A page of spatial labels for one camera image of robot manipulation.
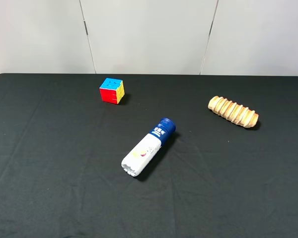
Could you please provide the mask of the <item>ridged bread loaf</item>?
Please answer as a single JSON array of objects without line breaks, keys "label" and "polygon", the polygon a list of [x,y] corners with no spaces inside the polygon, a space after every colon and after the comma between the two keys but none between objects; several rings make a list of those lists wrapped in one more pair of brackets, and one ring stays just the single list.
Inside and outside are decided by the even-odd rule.
[{"label": "ridged bread loaf", "polygon": [[249,107],[244,107],[219,96],[214,96],[210,99],[208,109],[227,121],[244,128],[254,127],[259,118],[259,115],[254,110],[249,109]]}]

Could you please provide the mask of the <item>black tablecloth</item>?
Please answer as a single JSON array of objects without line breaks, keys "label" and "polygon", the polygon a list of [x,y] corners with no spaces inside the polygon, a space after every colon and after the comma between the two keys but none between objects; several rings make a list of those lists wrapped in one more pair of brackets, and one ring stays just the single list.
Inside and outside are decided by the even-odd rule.
[{"label": "black tablecloth", "polygon": [[[0,74],[0,238],[298,238],[298,76]],[[208,109],[224,97],[244,128]],[[136,177],[124,157],[175,132]]]}]

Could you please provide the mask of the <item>white bottle with blue cap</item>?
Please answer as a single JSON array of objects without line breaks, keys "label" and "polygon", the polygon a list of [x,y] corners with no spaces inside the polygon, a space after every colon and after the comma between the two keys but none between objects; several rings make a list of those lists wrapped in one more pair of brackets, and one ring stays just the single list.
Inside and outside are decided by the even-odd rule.
[{"label": "white bottle with blue cap", "polygon": [[175,123],[162,118],[122,160],[121,166],[132,177],[138,176],[175,132]]}]

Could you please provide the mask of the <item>colourful puzzle cube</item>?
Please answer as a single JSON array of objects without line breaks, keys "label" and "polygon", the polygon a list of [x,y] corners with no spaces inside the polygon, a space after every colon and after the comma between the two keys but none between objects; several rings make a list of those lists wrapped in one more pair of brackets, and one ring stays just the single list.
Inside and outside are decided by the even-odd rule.
[{"label": "colourful puzzle cube", "polygon": [[125,95],[121,79],[106,78],[99,87],[101,99],[104,102],[119,104]]}]

